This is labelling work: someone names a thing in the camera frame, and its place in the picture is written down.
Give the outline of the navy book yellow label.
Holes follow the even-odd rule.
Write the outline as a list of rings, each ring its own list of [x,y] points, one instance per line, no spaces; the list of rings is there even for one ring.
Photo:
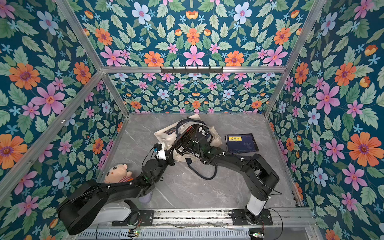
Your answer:
[[[226,144],[228,152],[234,154],[259,151],[253,134],[228,134],[226,135]]]

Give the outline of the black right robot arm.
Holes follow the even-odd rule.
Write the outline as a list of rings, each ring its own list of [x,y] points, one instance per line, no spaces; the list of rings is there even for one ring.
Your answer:
[[[212,165],[215,169],[224,167],[241,174],[251,193],[245,207],[245,220],[255,225],[262,219],[262,212],[280,178],[269,163],[260,155],[240,156],[225,152],[212,146],[208,140],[209,130],[206,126],[194,124],[184,133],[186,152],[197,157],[204,165]]]

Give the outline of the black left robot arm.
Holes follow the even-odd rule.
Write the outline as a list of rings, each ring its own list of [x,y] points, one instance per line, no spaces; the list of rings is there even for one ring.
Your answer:
[[[57,207],[59,219],[70,235],[88,228],[102,208],[112,202],[139,198],[151,192],[168,166],[174,166],[173,149],[165,150],[164,157],[147,161],[142,173],[128,182],[103,184],[89,180],[75,190]]]

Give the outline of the cream canvas tote bag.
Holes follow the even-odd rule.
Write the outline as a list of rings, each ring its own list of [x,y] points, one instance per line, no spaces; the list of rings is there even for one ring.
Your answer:
[[[166,150],[169,150],[171,148],[174,149],[173,143],[176,141],[176,138],[178,135],[183,133],[188,127],[194,125],[194,124],[200,124],[200,125],[205,125],[209,128],[213,138],[211,141],[211,146],[212,147],[220,147],[222,144],[222,139],[219,136],[218,132],[214,127],[209,127],[208,125],[205,124],[204,121],[201,120],[198,114],[192,115],[190,117],[187,117],[183,120],[178,121],[177,123],[174,123],[166,128],[163,128],[157,132],[155,132],[156,138],[165,144]],[[201,175],[197,170],[195,170],[191,164],[193,162],[196,162],[197,160],[201,160],[191,154],[184,154],[181,156],[178,154],[175,150],[173,151],[174,154],[174,160],[177,162],[185,162],[187,163],[188,167],[195,173],[197,174],[200,178],[204,180],[212,180],[216,177],[217,171],[218,171],[218,166],[214,164],[215,166],[215,171],[212,177],[204,177]]]

